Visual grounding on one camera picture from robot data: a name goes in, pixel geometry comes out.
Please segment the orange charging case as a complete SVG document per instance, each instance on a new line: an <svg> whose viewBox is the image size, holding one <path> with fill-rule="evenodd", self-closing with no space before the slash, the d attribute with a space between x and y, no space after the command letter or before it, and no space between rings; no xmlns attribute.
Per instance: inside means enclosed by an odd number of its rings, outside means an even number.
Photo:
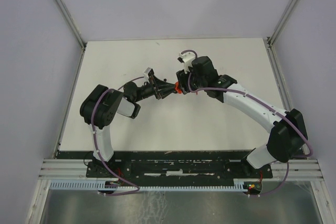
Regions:
<svg viewBox="0 0 336 224"><path fill-rule="evenodd" d="M175 83L174 89L175 89L176 93L178 93L178 94L182 94L183 93L183 91L180 89L179 82Z"/></svg>

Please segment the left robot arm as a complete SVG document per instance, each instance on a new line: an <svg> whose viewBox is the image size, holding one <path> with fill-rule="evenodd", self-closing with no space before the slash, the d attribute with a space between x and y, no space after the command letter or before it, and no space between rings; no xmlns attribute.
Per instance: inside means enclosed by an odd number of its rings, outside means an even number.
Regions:
<svg viewBox="0 0 336 224"><path fill-rule="evenodd" d="M101 161L98 171L103 176L110 177L116 171L115 162L110 160L114 155L110 124L115 115L135 119L141 108L139 101L151 96L160 100L174 93L182 93L178 83L168 83L150 74L140 87L134 80L127 82L118 90L99 84L87 96L80 107L80 115L91 127L93 156Z"/></svg>

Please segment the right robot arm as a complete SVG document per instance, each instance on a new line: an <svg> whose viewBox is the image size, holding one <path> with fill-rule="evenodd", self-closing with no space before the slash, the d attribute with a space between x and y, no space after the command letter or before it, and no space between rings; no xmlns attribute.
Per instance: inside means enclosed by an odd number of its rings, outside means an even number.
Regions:
<svg viewBox="0 0 336 224"><path fill-rule="evenodd" d="M266 164L289 161L308 143L300 111L286 111L254 96L234 78L219 75L208 56L199 57L194 51L186 50L180 53L178 60L184 67L176 74L179 93L205 91L209 97L243 112L269 133L266 144L243 158L241 172L246 177L254 177Z"/></svg>

